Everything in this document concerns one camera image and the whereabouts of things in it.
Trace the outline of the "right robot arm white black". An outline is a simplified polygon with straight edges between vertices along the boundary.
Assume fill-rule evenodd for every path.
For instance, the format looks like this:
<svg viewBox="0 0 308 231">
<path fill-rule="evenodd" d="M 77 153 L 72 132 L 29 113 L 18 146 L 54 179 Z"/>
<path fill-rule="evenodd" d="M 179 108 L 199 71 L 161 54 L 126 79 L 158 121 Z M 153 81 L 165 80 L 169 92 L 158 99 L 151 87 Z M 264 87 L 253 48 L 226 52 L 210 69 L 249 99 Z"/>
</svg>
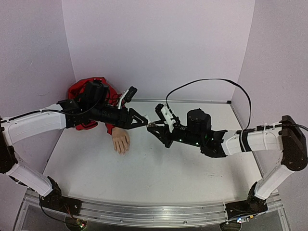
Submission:
<svg viewBox="0 0 308 231">
<path fill-rule="evenodd" d="M 282 157 L 276 166 L 251 187 L 245 200 L 227 203 L 227 220 L 241 222 L 244 218 L 266 212 L 266 200 L 291 174 L 308 165 L 307 142 L 302 129 L 289 116 L 280 122 L 243 130 L 211 128 L 211 116 L 201 109 L 187 113 L 187 125 L 182 125 L 167 106 L 155 109 L 159 120 L 150 122 L 147 130 L 169 148 L 173 142 L 199 147 L 202 154 L 211 158 L 224 158 L 234 154 L 279 150 Z"/>
</svg>

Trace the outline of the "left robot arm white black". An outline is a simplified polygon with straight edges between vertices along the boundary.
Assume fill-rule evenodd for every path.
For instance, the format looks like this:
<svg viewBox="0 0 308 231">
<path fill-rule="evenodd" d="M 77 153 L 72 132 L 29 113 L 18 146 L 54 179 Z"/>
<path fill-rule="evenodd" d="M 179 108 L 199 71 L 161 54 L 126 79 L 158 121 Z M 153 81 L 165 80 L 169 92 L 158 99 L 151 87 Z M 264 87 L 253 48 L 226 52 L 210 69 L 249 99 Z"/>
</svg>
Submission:
<svg viewBox="0 0 308 231">
<path fill-rule="evenodd" d="M 133 129 L 148 124 L 148 120 L 124 105 L 131 101 L 137 89 L 130 87 L 117 100 L 109 103 L 109 87 L 100 80 L 89 81 L 84 91 L 74 99 L 58 101 L 51 106 L 0 121 L 0 172 L 40 195 L 39 204 L 51 210 L 78 215 L 82 202 L 65 197 L 55 180 L 31 169 L 15 152 L 13 145 L 26 138 L 85 124 L 104 122 L 118 128 Z"/>
</svg>

